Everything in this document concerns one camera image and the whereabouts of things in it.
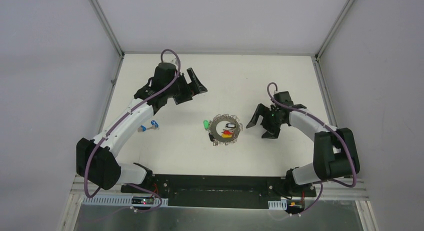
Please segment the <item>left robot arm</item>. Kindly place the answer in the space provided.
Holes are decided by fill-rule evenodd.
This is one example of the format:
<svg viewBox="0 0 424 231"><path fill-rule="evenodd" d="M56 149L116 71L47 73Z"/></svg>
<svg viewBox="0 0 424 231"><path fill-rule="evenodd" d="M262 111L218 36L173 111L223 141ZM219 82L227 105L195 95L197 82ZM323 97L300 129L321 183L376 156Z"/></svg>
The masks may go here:
<svg viewBox="0 0 424 231"><path fill-rule="evenodd" d="M103 190L109 190L115 185L133 184L140 193L149 192L153 186L153 180L147 176L150 169L139 163L119 163L117 157L129 138L169 99L179 105L208 91L192 68L187 69L187 74L190 82L178 72L174 64L159 63L154 75L134 94L113 124L91 139L82 138L78 141L77 174Z"/></svg>

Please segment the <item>round metal keyring disc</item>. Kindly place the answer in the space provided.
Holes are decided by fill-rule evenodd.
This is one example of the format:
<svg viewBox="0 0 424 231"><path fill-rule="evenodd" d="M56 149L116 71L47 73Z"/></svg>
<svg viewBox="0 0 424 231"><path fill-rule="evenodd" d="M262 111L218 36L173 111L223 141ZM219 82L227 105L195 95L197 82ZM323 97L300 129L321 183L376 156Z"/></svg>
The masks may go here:
<svg viewBox="0 0 424 231"><path fill-rule="evenodd" d="M209 121L209 129L205 129L208 132L209 140L214 147L220 145L230 145L237 142L238 137L244 129L243 124L240 122L236 115L231 114L218 114ZM226 128L226 124L235 124L236 128ZM223 130L232 130L233 134L231 138L223 138Z"/></svg>

